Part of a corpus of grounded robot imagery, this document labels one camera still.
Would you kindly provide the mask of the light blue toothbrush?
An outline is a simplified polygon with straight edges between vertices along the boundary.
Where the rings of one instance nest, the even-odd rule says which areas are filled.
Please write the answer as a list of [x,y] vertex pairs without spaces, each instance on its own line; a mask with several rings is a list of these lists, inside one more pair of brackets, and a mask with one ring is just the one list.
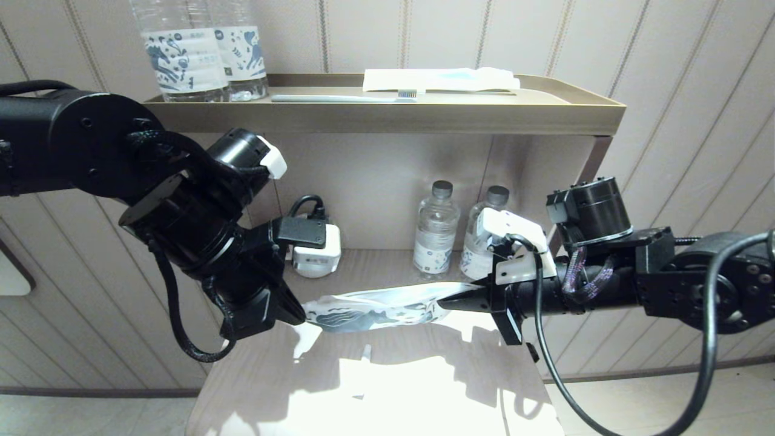
[[395,97],[318,96],[317,94],[274,94],[272,102],[280,103],[415,103],[421,92],[398,90]]

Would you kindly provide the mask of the large horse label water bottle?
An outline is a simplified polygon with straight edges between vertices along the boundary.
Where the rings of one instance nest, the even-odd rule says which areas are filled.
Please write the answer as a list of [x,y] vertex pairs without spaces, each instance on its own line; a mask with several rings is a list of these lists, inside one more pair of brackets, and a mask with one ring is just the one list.
[[128,0],[166,102],[224,102],[225,77],[207,0]]
[[208,0],[231,102],[269,95],[256,5],[256,0]]

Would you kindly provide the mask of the small clear water bottle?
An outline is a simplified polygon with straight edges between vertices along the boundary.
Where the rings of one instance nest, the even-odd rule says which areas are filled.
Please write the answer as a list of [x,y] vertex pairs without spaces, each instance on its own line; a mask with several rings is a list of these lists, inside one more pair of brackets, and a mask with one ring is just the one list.
[[453,184],[435,181],[430,196],[418,206],[413,262],[421,273],[436,276],[448,272],[459,220]]
[[490,237],[478,234],[477,220],[486,209],[505,210],[509,196],[510,191],[506,187],[490,186],[484,200],[474,204],[468,212],[459,268],[471,280],[483,279],[492,271],[493,253],[488,250]]

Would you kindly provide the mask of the white blue horse pouch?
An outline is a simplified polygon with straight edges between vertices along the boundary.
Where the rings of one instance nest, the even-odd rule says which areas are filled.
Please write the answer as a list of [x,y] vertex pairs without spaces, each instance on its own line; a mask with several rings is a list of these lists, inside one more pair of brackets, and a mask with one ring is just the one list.
[[448,315],[438,302],[481,289],[463,282],[432,282],[322,296],[302,304],[306,321],[327,333],[355,333],[396,326],[426,325]]

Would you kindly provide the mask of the toothbrush in white wrapper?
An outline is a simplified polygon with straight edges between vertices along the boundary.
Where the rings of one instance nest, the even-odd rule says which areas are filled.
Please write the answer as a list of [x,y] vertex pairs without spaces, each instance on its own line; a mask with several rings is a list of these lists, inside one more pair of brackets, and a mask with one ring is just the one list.
[[366,69],[362,90],[369,91],[515,91],[521,82],[511,71],[495,67],[441,69]]

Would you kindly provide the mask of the beige wooden shelf unit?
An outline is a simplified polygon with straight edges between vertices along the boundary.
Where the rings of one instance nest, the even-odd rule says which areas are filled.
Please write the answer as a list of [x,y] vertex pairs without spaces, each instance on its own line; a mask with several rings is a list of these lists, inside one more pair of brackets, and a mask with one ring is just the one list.
[[[464,206],[487,184],[516,191],[520,214],[554,230],[543,196],[595,176],[626,106],[556,78],[521,75],[521,89],[421,94],[415,103],[163,103],[169,128],[266,133],[289,162],[260,196],[267,217],[294,196],[321,194],[344,232],[340,270],[288,273],[302,300],[418,278],[411,265],[415,207],[434,179]],[[372,346],[364,400],[356,365]],[[486,314],[440,323],[330,334],[278,325],[213,367],[186,436],[564,436],[525,348],[502,345]]]

